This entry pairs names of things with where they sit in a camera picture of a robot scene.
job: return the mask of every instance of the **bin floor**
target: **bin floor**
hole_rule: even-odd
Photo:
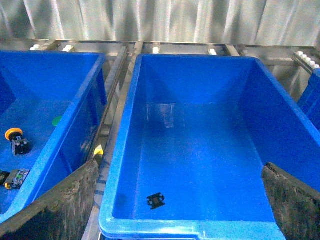
[[[31,170],[41,151],[55,130],[54,118],[62,116],[70,101],[17,99],[0,116],[0,169],[11,172],[14,169]],[[23,136],[32,144],[26,155],[14,155],[11,143],[5,133],[10,128],[20,128]],[[0,213],[5,213],[19,190],[7,190],[0,186]]]
[[[275,221],[237,107],[148,103],[147,116],[133,219]],[[147,197],[156,193],[165,205],[151,210]]]

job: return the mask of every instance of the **white plastic clip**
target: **white plastic clip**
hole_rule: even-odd
[[[39,44],[35,44],[33,47],[30,48],[30,51],[35,51],[38,48],[40,48],[40,45]]]
[[[159,47],[158,46],[154,46],[152,52],[153,52],[153,54],[159,54]]]
[[[213,48],[209,49],[209,54],[210,55],[217,55],[216,50]]]
[[[62,51],[63,52],[71,52],[72,49],[74,49],[74,46],[67,45],[67,46],[65,46],[65,48]]]
[[[314,68],[314,66],[316,65],[316,62],[315,61],[310,61],[309,65]]]
[[[297,54],[298,56],[302,57],[302,55],[304,54],[304,52],[303,52],[303,51],[297,51],[296,54]]]

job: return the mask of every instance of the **orange cap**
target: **orange cap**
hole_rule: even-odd
[[[11,134],[13,134],[13,133],[20,133],[21,135],[23,135],[24,134],[24,132],[20,129],[20,128],[16,128],[16,127],[14,127],[14,128],[10,128],[8,131],[6,131],[6,133],[5,133],[5,139],[7,139],[8,141],[10,141],[10,139],[9,139],[9,136],[11,135]]]

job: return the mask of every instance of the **black electronic component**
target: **black electronic component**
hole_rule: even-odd
[[[154,210],[161,206],[166,205],[164,203],[164,200],[165,200],[165,196],[161,194],[161,192],[147,197],[147,203],[149,206],[151,206],[151,210]]]
[[[11,142],[12,153],[14,155],[28,154],[31,151],[30,143],[23,136],[20,128],[11,128],[5,133],[5,138]]]
[[[16,169],[13,170],[4,182],[6,189],[20,189],[22,184],[25,182],[30,170]]]
[[[0,170],[0,185],[3,185],[5,183],[9,175],[10,172]]]

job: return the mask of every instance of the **black plastic part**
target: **black plastic part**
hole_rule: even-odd
[[[31,146],[27,139],[20,132],[13,132],[9,135],[11,142],[12,153],[14,155],[28,154],[31,151]]]
[[[166,205],[164,203],[165,196],[161,194],[161,192],[148,196],[146,199],[147,199],[148,205],[151,206],[151,210],[154,210],[161,206]]]
[[[3,185],[5,183],[9,175],[10,175],[10,172],[7,172],[7,171],[0,172],[0,185]]]
[[[13,132],[13,133],[11,133],[9,135],[10,142],[12,142],[12,139],[16,141],[17,137],[20,137],[21,139],[24,139],[24,136],[20,132]]]

